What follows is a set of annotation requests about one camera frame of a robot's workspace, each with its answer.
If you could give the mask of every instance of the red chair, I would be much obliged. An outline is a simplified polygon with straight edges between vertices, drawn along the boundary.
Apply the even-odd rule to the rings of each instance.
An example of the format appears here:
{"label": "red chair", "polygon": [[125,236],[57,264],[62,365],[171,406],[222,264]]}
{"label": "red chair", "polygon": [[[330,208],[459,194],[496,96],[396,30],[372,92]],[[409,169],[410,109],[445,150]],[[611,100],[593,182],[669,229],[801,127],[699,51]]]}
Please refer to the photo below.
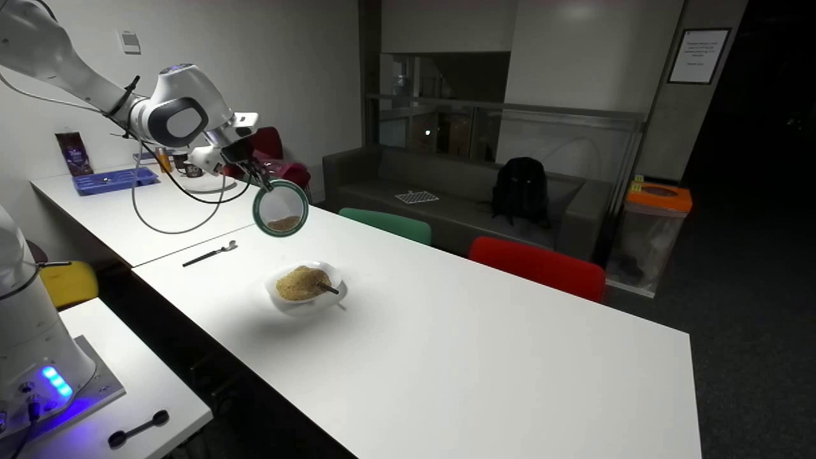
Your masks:
{"label": "red chair", "polygon": [[590,299],[607,299],[607,276],[599,264],[554,253],[547,248],[520,245],[514,239],[478,236],[470,245],[470,261],[497,269],[530,277],[537,282]]}
{"label": "red chair", "polygon": [[284,142],[277,127],[260,127],[254,138],[254,159],[269,169],[273,176],[288,179],[299,183],[301,188],[310,187],[312,173],[305,164],[299,161],[285,161],[284,159]]}

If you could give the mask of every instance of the wall sign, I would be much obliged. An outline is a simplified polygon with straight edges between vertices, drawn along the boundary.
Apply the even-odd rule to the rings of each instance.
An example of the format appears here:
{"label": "wall sign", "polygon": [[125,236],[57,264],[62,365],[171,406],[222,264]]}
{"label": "wall sign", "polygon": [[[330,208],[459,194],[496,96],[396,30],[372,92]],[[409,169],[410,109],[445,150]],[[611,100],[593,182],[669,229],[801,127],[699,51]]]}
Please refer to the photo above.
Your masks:
{"label": "wall sign", "polygon": [[669,81],[713,85],[730,29],[685,30]]}

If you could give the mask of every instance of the trash bin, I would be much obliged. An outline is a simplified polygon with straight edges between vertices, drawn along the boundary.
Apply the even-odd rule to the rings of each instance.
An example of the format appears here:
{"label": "trash bin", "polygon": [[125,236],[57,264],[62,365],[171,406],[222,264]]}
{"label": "trash bin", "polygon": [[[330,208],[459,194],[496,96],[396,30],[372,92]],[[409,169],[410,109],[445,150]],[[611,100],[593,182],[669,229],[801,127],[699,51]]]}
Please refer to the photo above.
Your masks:
{"label": "trash bin", "polygon": [[655,299],[692,204],[690,188],[636,182],[607,263],[607,286]]}

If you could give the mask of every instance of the gray sofa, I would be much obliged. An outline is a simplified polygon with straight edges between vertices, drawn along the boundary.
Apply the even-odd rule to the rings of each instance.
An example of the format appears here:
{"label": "gray sofa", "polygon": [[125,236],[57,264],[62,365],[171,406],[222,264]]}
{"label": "gray sofa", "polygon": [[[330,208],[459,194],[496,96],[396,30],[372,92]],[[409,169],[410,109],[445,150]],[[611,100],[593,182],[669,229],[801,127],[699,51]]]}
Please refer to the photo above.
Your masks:
{"label": "gray sofa", "polygon": [[[549,173],[552,227],[493,217],[489,199],[497,165],[464,164],[396,147],[359,147],[324,159],[326,204],[371,206],[423,218],[435,245],[466,248],[478,235],[496,235],[554,248],[590,261],[611,206],[612,187],[576,176]],[[427,188],[431,204],[404,204],[396,194]]]}

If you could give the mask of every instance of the white tabletop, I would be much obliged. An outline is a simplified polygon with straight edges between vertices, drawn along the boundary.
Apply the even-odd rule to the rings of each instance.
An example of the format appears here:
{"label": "white tabletop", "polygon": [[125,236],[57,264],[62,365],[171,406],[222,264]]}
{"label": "white tabletop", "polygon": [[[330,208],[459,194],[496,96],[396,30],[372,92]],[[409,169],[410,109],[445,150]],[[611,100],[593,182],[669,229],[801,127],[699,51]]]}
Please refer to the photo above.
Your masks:
{"label": "white tabletop", "polygon": [[[301,261],[345,269],[348,312],[269,304]],[[357,457],[701,457],[687,335],[322,208],[135,272]]]}
{"label": "white tabletop", "polygon": [[[158,182],[162,183],[135,188],[138,208],[150,225],[162,229],[187,229],[213,213],[214,206],[191,202],[167,176],[158,176]],[[254,225],[254,199],[259,190],[250,187],[237,202],[222,204],[213,222],[189,235],[158,235],[132,211],[130,188],[79,196],[66,176],[30,179],[30,183],[127,264],[144,264]]]}
{"label": "white tabletop", "polygon": [[[213,421],[213,410],[201,397],[191,392],[183,380],[178,380],[178,374],[169,369],[103,300],[75,306],[65,312],[62,319],[71,336],[87,336],[124,383],[125,394],[65,431],[30,442],[24,449],[24,457],[167,457]],[[171,414],[167,425],[127,439],[124,449],[107,447],[109,433],[135,429],[162,408]]]}

